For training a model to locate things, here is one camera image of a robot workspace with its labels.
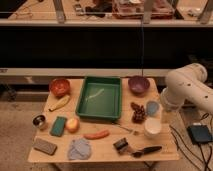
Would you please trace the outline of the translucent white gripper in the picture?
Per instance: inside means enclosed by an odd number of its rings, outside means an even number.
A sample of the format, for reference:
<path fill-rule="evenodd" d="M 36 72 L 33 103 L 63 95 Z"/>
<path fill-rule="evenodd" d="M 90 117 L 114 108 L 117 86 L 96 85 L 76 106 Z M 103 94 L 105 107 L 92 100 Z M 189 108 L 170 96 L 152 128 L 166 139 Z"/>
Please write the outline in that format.
<path fill-rule="evenodd" d="M 173 121 L 177 117 L 177 111 L 176 110 L 162 110 L 162 122 L 167 124 L 172 124 Z"/>

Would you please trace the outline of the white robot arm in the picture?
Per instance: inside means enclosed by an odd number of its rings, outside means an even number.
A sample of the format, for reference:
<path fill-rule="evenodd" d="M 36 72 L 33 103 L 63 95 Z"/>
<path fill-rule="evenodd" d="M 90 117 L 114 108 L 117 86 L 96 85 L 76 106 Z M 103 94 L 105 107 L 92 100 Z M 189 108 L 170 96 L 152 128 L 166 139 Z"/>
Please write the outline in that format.
<path fill-rule="evenodd" d="M 172 113 L 178 111 L 186 100 L 213 114 L 213 89 L 204 84 L 206 80 L 207 70 L 199 63 L 169 71 L 165 76 L 166 87 L 160 93 L 162 122 L 169 123 Z"/>

